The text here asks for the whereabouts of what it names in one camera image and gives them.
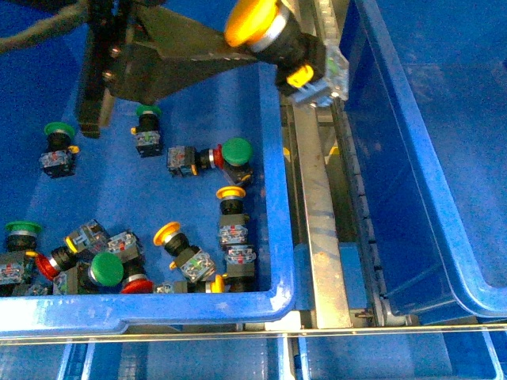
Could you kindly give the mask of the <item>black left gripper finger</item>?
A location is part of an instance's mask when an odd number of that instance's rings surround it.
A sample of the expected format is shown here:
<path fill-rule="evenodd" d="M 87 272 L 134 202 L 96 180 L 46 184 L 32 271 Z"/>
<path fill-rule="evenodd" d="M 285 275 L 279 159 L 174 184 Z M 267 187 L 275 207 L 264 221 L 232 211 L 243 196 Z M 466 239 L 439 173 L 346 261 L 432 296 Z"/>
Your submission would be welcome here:
<path fill-rule="evenodd" d="M 256 62 L 245 48 L 230 47 L 220 31 L 162 6 L 136 5 L 107 87 L 114 97 L 152 105 Z"/>

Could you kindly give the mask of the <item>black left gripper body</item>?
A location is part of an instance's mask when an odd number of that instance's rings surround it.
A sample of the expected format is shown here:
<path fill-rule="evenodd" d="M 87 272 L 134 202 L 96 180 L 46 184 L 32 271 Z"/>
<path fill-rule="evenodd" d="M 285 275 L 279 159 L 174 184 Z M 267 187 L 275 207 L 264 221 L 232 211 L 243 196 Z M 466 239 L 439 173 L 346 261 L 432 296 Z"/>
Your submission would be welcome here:
<path fill-rule="evenodd" d="M 115 97 L 108 84 L 117 53 L 126 40 L 128 29 L 139 7 L 157 7 L 163 1 L 87 1 L 88 33 L 79 77 L 74 114 L 81 133 L 97 139 L 101 129 L 109 125 Z"/>

